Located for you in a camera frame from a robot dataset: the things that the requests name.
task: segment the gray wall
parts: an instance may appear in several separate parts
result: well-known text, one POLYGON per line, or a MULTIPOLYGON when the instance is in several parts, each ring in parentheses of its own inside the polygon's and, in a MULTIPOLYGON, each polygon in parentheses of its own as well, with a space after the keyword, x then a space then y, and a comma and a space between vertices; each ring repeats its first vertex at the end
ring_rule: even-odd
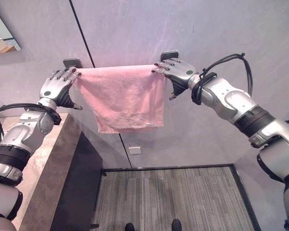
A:
MULTIPOLYGON (((151 64, 162 51, 178 49, 181 58, 201 70, 223 56, 245 52, 254 76, 254 100, 276 117, 289 115, 289 0, 73 3, 97 67, 151 64)), ((78 57, 84 67, 92 67, 67 0, 1 0, 0 13, 22 47, 19 52, 0 55, 0 106, 36 102, 45 77, 63 68, 64 58, 78 57)), ((246 89, 239 61, 214 71, 246 89)), ((169 102, 171 90, 168 83, 165 127, 122 134, 125 146, 139 145, 143 150, 141 155, 130 155, 133 167, 235 163, 261 228, 282 230, 283 186, 258 167, 257 150, 214 111, 193 104, 190 92, 169 102)), ((77 89, 72 89, 72 96, 84 110, 71 113, 104 159, 104 166, 128 167, 119 136, 98 134, 92 112, 77 89)))

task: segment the wall socket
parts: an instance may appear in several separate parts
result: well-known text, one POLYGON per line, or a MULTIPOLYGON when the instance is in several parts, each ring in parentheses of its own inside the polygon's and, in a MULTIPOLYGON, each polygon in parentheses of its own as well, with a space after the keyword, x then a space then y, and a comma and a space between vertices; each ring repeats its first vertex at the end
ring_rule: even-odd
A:
POLYGON ((131 155, 141 154, 140 147, 129 147, 129 152, 131 155))

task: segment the robot finger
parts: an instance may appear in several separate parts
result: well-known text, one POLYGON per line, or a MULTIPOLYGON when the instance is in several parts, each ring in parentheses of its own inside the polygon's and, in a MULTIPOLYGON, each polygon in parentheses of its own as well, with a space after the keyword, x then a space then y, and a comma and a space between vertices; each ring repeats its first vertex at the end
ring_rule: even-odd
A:
POLYGON ((75 71, 66 80, 67 81, 70 80, 71 83, 73 83, 75 81, 75 79, 79 76, 81 76, 81 72, 75 71))
POLYGON ((162 69, 162 68, 153 69, 152 72, 162 74, 165 77, 168 77, 171 74, 169 71, 162 69))
POLYGON ((63 74, 64 74, 64 71, 58 71, 58 72, 54 75, 53 79, 59 79, 63 74))
POLYGON ((158 67, 161 67, 161 68, 164 68, 165 70, 170 70, 171 69, 171 65, 170 64, 166 64, 166 63, 155 63, 154 64, 155 66, 158 66, 158 67))
POLYGON ((171 59, 165 59, 163 60, 163 62, 165 62, 166 64, 170 64, 171 66, 174 66, 176 64, 178 64, 177 61, 171 60, 171 59))
POLYGON ((66 81, 71 75, 73 72, 76 71, 76 68, 75 67, 71 67, 69 68, 61 77, 60 79, 62 79, 62 81, 66 81))
POLYGON ((58 73, 58 71, 53 71, 50 76, 48 77, 49 80, 52 80, 53 77, 58 73))
POLYGON ((182 59, 179 59, 179 58, 171 58, 171 60, 176 61, 177 63, 181 63, 182 62, 182 59))

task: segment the robotic hand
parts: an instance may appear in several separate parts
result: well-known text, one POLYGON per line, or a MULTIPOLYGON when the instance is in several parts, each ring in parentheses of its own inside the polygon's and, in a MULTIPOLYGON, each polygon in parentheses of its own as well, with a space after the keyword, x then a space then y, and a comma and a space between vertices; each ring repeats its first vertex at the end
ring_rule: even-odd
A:
MULTIPOLYGON (((260 167, 272 179, 285 184, 287 220, 284 227, 289 231, 289 125, 275 119, 255 103, 248 93, 232 87, 215 73, 199 75, 192 65, 178 58, 155 65, 157 68, 152 72, 160 73, 172 81, 173 94, 170 100, 189 88, 192 90, 193 102, 198 105, 203 102, 213 108, 219 117, 248 136, 253 147, 263 147, 257 156, 260 167)), ((246 63, 245 66, 248 72, 250 67, 246 63)))
POLYGON ((54 124, 60 124, 56 108, 82 109, 69 96, 69 89, 79 75, 74 67, 53 72, 40 90, 38 104, 27 104, 28 108, 21 104, 26 111, 0 142, 0 231, 16 230, 11 220, 16 217, 23 196, 14 186, 21 182, 24 167, 42 145, 44 137, 54 124))

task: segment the marble countertop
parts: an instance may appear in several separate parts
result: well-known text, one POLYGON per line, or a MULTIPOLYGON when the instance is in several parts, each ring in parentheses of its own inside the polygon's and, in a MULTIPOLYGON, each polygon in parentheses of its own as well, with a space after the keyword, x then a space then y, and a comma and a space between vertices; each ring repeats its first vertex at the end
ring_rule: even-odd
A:
MULTIPOLYGON (((35 151, 33 156, 29 159, 27 166, 23 170, 23 181, 17 186, 17 188, 23 193, 24 198, 17 213, 17 217, 12 221, 17 230, 21 225, 34 189, 39 181, 46 161, 48 160, 67 116, 68 113, 60 113, 60 117, 62 118, 60 125, 53 127, 52 131, 44 138, 42 146, 35 151)), ((19 117, 2 118, 1 123, 3 125, 3 130, 5 132, 8 131, 18 122, 18 120, 19 117)))

